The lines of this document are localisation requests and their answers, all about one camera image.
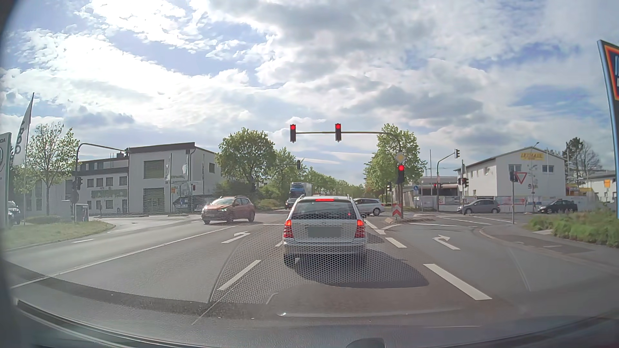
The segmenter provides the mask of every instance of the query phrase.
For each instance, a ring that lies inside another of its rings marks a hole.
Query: flag
[[[35,94],[32,93],[32,99],[26,109],[22,124],[19,126],[17,133],[17,141],[15,142],[13,165],[22,165],[26,162],[26,144],[28,142],[28,131],[30,130],[30,121],[32,119],[32,102],[35,99]]]

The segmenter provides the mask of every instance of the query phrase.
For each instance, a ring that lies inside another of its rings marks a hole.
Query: dark car
[[[546,214],[552,214],[556,212],[577,212],[578,205],[574,201],[566,201],[559,199],[545,206],[537,208],[537,212],[543,212]]]

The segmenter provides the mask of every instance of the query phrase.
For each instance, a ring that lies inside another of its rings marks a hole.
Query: blue sky
[[[613,11],[563,4],[24,0],[3,41],[0,128],[17,128],[35,92],[34,122],[63,121],[82,141],[217,150],[244,126],[351,183],[374,136],[291,144],[288,125],[394,123],[415,132],[421,158],[458,148],[468,163],[579,136],[612,166],[595,41],[619,42],[596,22]]]

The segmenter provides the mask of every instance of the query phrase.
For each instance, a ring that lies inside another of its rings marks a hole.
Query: asphalt road
[[[524,231],[518,226],[530,215],[517,215],[515,225],[510,214],[434,215],[393,224],[367,218],[363,267],[331,257],[286,267],[284,214],[210,225],[196,216],[136,218],[6,259],[17,298],[107,328],[201,343],[214,327],[466,328],[619,307],[619,250]],[[225,340],[213,334],[208,343]]]

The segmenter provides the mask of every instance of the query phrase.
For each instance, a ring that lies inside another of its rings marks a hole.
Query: parked car
[[[463,209],[464,214],[498,214],[501,212],[501,206],[499,205],[499,202],[495,201],[494,199],[478,199],[475,202],[459,206],[456,211],[458,211],[458,213],[462,213]]]
[[[552,214],[554,212],[577,212],[578,205],[574,201],[559,199],[545,206],[537,208],[537,212]]]

